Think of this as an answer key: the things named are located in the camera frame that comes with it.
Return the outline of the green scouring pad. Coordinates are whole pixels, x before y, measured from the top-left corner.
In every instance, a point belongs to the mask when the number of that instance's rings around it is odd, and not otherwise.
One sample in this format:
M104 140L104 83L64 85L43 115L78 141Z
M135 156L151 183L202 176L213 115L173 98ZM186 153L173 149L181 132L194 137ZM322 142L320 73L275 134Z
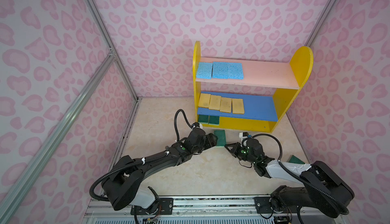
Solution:
M209 116L209 125L219 125L219 117L218 116Z
M213 134L217 136L216 147L224 147L226 145L225 130L215 130Z
M296 157L295 155L291 155L290 158L288 159L288 163L293 163L293 164L305 164L304 161Z
M208 124L209 123L209 116L208 115L198 115L198 123Z

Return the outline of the blue sponge floor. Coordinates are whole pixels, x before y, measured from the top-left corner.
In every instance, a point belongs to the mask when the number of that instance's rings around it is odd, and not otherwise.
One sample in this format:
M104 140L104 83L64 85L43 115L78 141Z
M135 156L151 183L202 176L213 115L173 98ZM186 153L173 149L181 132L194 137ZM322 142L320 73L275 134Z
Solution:
M229 63L228 62L213 62L212 78L213 79L228 79L229 78Z
M244 79L244 72L243 72L242 63L229 62L227 69L228 69L228 72L227 72L228 79L235 79L235 80L243 80Z

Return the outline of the yellow sponge shelf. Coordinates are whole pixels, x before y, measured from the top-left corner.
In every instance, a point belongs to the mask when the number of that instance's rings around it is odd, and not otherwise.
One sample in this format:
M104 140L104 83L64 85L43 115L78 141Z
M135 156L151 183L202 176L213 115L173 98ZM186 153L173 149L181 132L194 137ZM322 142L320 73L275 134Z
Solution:
M211 100L211 94L201 93L199 97L198 107L209 108L210 100Z

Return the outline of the yellow sponge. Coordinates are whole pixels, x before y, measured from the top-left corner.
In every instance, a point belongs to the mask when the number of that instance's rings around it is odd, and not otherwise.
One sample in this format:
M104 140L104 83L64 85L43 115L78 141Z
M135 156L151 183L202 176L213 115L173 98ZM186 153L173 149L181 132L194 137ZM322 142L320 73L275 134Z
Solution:
M209 110L220 110L221 96L211 95L209 102Z

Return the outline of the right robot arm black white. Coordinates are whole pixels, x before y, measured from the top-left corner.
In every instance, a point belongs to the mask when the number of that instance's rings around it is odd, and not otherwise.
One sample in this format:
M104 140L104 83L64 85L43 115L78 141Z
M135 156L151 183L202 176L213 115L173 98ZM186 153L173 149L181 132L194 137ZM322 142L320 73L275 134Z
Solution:
M354 198L354 192L324 162L295 164L283 162L281 158L270 158L265 155L262 144L255 137L224 147L240 162L250 163L250 167L260 177L300 184L299 187L281 185L270 194L266 207L272 213L282 213L292 207L309 207L331 218L349 214L347 207Z

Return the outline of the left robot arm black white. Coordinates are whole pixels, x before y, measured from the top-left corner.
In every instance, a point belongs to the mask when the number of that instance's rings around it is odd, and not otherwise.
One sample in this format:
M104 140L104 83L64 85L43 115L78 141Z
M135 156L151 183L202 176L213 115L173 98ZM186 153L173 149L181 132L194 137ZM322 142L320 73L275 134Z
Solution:
M132 205L147 213L155 213L160 198L152 187L141 189L142 181L166 168L189 161L193 155L216 146L217 140L218 137L213 133L206 134L196 127L187 138L167 146L162 152L136 159L122 157L102 180L102 189L115 211Z

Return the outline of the yellow sponge floor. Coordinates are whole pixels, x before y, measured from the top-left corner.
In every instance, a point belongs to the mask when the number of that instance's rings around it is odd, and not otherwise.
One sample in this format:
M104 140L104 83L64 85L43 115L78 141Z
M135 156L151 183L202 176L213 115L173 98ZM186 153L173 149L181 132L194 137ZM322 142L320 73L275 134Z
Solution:
M245 113L243 99L232 99L232 113L233 114Z
M232 112L232 98L222 97L220 100L220 112L231 113Z

